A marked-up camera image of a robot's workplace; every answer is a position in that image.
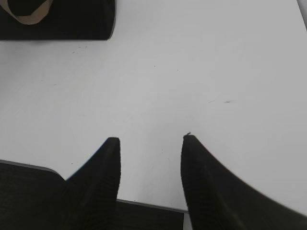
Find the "tan strap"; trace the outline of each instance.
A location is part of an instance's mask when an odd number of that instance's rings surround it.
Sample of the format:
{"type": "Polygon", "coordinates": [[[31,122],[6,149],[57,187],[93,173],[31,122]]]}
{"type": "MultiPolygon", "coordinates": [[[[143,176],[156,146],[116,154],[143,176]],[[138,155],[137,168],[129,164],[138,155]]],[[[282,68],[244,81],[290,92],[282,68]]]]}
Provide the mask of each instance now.
{"type": "Polygon", "coordinates": [[[17,16],[13,14],[9,7],[8,0],[0,0],[0,6],[2,6],[7,13],[9,13],[13,18],[15,18],[20,23],[25,25],[33,25],[39,23],[43,18],[47,16],[52,1],[53,0],[46,0],[29,16],[17,16]]]}

